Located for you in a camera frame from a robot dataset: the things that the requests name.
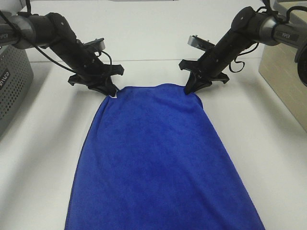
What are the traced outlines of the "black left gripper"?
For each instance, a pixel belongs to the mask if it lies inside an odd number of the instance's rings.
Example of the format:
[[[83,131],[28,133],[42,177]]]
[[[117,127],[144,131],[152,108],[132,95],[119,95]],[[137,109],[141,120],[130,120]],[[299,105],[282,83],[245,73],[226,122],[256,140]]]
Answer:
[[[84,45],[68,45],[68,65],[76,72],[69,77],[71,85],[83,84],[88,89],[97,91],[106,96],[115,95],[119,90],[112,82],[111,76],[123,75],[124,68],[121,65],[104,64],[98,55],[106,54],[105,51],[91,52]]]

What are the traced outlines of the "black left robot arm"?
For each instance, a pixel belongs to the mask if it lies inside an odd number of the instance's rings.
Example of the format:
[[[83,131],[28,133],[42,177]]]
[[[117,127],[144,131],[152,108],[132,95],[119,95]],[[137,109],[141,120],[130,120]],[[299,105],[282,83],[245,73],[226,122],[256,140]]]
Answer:
[[[118,91],[111,77],[123,75],[121,65],[105,64],[99,57],[104,53],[104,39],[88,43],[80,41],[69,23],[58,13],[47,15],[19,12],[17,15],[0,14],[1,46],[17,49],[35,48],[39,52],[50,48],[64,63],[64,69],[73,73],[70,85],[81,84],[88,89],[114,97]]]

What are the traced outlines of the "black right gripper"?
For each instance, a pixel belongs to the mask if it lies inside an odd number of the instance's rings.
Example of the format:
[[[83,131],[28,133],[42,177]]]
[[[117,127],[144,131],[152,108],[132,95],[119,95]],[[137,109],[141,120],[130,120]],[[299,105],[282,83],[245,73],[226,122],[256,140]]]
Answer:
[[[181,60],[179,68],[190,71],[189,79],[184,87],[184,93],[190,94],[212,85],[212,81],[221,81],[226,84],[229,78],[222,73],[225,68],[220,57],[214,53],[214,48],[204,52],[197,60]]]

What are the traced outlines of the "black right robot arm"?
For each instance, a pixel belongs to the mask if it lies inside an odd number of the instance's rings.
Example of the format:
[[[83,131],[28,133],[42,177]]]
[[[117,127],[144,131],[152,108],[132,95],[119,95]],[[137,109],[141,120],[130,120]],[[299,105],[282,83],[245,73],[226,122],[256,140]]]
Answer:
[[[214,81],[227,83],[229,77],[223,73],[231,62],[240,55],[247,54],[252,45],[276,46],[280,43],[297,49],[295,63],[301,82],[307,83],[307,28],[290,22],[294,10],[306,11],[306,7],[294,6],[281,16],[269,6],[264,12],[252,7],[243,8],[233,19],[230,29],[217,44],[203,40],[196,35],[189,38],[188,44],[204,51],[196,61],[181,60],[179,68],[190,72],[184,87],[185,94],[196,92],[212,85]]]

